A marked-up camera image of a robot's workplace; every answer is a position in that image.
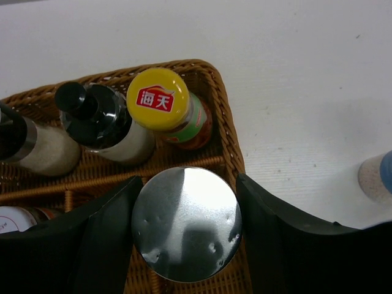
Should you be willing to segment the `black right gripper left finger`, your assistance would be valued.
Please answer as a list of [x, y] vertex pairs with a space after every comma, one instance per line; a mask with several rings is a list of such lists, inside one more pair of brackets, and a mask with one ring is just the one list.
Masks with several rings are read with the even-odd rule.
[[1, 293], [123, 293], [132, 254], [133, 176], [105, 195], [1, 235]]

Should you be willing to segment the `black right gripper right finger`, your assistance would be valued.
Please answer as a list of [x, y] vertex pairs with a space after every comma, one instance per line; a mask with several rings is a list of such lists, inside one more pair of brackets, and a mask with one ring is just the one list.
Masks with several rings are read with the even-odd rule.
[[254, 293], [390, 293], [391, 223], [365, 229], [306, 213], [241, 173], [236, 191]]

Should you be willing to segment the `white-lid spice jar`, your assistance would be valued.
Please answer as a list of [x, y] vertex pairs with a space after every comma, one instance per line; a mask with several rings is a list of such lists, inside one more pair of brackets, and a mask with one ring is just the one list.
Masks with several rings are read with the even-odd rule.
[[58, 209], [19, 206], [1, 206], [0, 211], [0, 234], [24, 232], [62, 214]]

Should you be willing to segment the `grinder bottle clear lid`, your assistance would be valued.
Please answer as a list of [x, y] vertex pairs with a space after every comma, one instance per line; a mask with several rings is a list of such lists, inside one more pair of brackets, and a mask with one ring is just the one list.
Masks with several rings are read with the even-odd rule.
[[44, 176], [71, 172], [79, 145], [60, 128], [44, 126], [1, 103], [1, 162]]

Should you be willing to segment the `silver-lid shaker blue label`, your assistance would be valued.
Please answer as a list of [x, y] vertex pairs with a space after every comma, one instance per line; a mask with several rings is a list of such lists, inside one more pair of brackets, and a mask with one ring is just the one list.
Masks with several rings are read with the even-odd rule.
[[391, 206], [391, 151], [366, 159], [358, 169], [358, 184], [368, 198]]

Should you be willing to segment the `black-capped white seasoning bottle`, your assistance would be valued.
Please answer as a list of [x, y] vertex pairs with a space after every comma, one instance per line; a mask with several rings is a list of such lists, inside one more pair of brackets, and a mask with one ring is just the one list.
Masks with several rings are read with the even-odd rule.
[[133, 120], [123, 94], [97, 83], [70, 81], [55, 93], [64, 130], [78, 144], [104, 159], [137, 165], [153, 154], [154, 134]]

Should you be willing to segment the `red sauce bottle yellow cap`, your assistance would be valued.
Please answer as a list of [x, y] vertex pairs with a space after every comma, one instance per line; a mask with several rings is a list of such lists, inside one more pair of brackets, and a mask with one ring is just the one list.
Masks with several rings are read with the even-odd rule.
[[152, 68], [137, 74], [126, 102], [137, 123], [181, 149], [202, 148], [212, 136], [213, 117], [207, 103], [172, 70]]

